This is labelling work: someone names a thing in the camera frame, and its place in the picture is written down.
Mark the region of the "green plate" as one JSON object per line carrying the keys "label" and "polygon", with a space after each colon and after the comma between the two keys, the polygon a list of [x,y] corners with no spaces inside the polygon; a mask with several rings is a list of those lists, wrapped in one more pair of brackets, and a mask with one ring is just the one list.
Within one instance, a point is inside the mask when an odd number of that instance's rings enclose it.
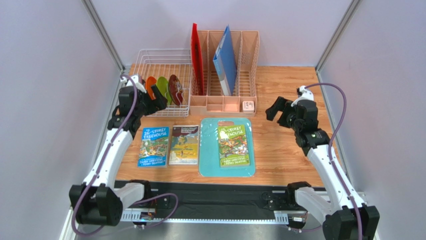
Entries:
{"label": "green plate", "polygon": [[169,81],[166,77],[160,76],[157,79],[156,86],[159,89],[160,93],[167,99],[167,104],[170,105],[172,103],[172,98],[169,93]]}

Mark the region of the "dark red floral plate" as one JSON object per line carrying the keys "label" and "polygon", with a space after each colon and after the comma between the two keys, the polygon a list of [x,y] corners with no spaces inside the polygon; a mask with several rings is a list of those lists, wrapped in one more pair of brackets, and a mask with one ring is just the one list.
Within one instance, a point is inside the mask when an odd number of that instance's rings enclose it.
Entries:
{"label": "dark red floral plate", "polygon": [[173,103],[177,106],[183,104],[183,88],[181,82],[175,74],[172,74],[168,80],[168,91]]}

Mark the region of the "orange plate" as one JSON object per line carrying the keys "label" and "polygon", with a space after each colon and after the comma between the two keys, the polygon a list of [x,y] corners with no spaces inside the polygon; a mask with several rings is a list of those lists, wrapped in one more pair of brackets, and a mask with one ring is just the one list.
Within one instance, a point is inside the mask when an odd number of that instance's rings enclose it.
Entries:
{"label": "orange plate", "polygon": [[152,100],[157,98],[155,94],[155,90],[157,89],[157,79],[154,76],[149,76],[146,79],[145,89]]}

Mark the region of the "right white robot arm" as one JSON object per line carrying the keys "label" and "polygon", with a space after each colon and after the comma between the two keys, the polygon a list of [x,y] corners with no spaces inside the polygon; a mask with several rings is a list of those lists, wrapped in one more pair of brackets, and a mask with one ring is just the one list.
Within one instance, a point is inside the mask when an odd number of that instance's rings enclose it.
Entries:
{"label": "right white robot arm", "polygon": [[309,99],[291,101],[279,96],[265,113],[273,121],[294,131],[295,141],[315,167],[329,200],[325,200],[307,182],[288,184],[289,200],[307,210],[320,224],[327,240],[372,240],[380,213],[352,187],[339,165],[328,134],[319,128],[316,102]]}

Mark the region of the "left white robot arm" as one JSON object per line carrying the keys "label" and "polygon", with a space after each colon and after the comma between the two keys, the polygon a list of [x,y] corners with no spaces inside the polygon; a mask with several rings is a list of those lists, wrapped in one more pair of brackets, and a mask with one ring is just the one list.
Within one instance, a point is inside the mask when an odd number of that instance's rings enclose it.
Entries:
{"label": "left white robot arm", "polygon": [[107,124],[107,136],[95,164],[80,185],[69,190],[69,199],[80,225],[116,226],[123,211],[141,201],[151,191],[144,180],[132,180],[115,190],[115,182],[123,157],[141,126],[141,118],[164,110],[167,99],[156,85],[122,87]]}

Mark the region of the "small pink white box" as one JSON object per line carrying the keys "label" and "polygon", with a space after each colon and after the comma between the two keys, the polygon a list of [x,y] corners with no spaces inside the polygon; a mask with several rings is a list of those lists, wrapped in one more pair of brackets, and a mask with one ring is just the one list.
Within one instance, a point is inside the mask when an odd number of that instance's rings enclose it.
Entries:
{"label": "small pink white box", "polygon": [[241,103],[241,109],[243,113],[254,113],[256,110],[255,102],[252,100],[244,100]]}

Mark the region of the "blue 26-Storey Treehouse book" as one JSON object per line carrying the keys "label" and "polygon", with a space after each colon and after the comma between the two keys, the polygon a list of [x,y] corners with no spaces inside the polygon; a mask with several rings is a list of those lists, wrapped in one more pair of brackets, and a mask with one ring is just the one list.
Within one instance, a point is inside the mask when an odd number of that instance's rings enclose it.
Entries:
{"label": "blue 26-Storey Treehouse book", "polygon": [[139,168],[165,168],[168,163],[170,128],[144,127],[137,166]]}

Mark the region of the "red folder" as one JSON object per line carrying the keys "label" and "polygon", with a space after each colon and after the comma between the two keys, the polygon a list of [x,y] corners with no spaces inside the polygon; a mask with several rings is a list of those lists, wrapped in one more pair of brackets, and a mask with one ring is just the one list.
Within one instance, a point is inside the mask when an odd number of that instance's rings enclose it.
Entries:
{"label": "red folder", "polygon": [[193,70],[195,73],[195,80],[197,84],[198,94],[200,96],[203,96],[205,94],[203,58],[202,58],[200,38],[198,34],[198,25],[196,23],[192,24],[190,43],[191,43],[191,60],[192,60]]}

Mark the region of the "beige paperback book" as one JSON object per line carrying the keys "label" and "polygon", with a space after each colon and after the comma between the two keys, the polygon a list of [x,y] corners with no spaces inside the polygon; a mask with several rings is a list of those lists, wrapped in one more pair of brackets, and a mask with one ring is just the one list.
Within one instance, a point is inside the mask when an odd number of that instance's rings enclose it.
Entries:
{"label": "beige paperback book", "polygon": [[169,165],[198,165],[199,125],[174,125],[171,131]]}

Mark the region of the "green Storey Treehouse book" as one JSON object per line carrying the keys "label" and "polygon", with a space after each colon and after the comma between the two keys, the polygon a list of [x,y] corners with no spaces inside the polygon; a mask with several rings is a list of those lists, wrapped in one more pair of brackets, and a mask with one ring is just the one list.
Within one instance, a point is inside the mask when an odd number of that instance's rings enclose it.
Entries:
{"label": "green Storey Treehouse book", "polygon": [[221,125],[218,126],[217,133],[220,167],[248,166],[250,156],[245,126],[243,124]]}

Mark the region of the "blue folder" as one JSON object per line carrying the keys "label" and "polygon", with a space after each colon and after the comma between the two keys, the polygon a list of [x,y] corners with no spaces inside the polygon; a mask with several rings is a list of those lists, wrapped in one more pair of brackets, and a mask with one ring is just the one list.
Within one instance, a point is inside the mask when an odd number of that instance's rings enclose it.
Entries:
{"label": "blue folder", "polygon": [[237,77],[237,64],[229,25],[226,26],[213,56],[214,67],[224,96],[232,96]]}

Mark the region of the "pink plastic file organizer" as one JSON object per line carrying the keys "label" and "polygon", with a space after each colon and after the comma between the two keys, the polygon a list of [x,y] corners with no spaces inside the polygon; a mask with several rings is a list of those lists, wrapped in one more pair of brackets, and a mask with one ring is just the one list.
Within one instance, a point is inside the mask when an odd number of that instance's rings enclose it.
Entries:
{"label": "pink plastic file organizer", "polygon": [[204,92],[199,91],[196,73],[193,72],[189,90],[189,113],[192,116],[241,117],[255,116],[256,109],[243,110],[243,104],[257,105],[256,73],[260,49],[258,31],[231,31],[237,76],[233,95],[224,96],[213,63],[213,56],[221,41],[221,30],[199,30],[200,52],[202,54]]}

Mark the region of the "teal cutting board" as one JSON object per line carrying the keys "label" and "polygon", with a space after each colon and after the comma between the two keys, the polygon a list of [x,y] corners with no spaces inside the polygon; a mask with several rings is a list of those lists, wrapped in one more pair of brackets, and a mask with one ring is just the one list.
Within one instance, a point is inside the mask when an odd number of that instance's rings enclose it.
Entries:
{"label": "teal cutting board", "polygon": [[[244,125],[248,141],[250,164],[239,167],[220,167],[218,126]],[[248,118],[205,118],[200,124],[199,173],[204,177],[252,177],[256,172],[252,123]]]}

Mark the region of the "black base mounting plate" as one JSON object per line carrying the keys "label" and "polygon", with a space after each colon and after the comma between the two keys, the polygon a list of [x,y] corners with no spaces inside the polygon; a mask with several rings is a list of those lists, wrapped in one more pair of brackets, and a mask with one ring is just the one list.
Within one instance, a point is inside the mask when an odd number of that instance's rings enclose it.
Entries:
{"label": "black base mounting plate", "polygon": [[289,200],[285,186],[153,181],[150,187],[148,197],[160,198],[135,208],[153,210],[162,218],[172,210],[179,218],[248,219],[270,217],[273,211],[306,211]]}

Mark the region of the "silver aluminium rail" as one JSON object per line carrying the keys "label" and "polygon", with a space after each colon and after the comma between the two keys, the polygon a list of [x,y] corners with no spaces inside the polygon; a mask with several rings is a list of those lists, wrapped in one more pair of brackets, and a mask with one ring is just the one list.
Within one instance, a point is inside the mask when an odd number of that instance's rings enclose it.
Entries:
{"label": "silver aluminium rail", "polygon": [[[147,208],[127,208],[121,215],[121,222],[132,223],[158,223],[164,219],[160,214],[154,214],[153,210]],[[305,211],[284,211],[274,210],[272,216],[261,218],[230,218],[230,217],[208,217],[208,218],[194,218],[194,217],[178,217],[174,213],[171,217],[167,218],[165,223],[203,223],[203,224],[260,224],[260,225],[289,225],[290,223],[307,222],[307,213]]]}

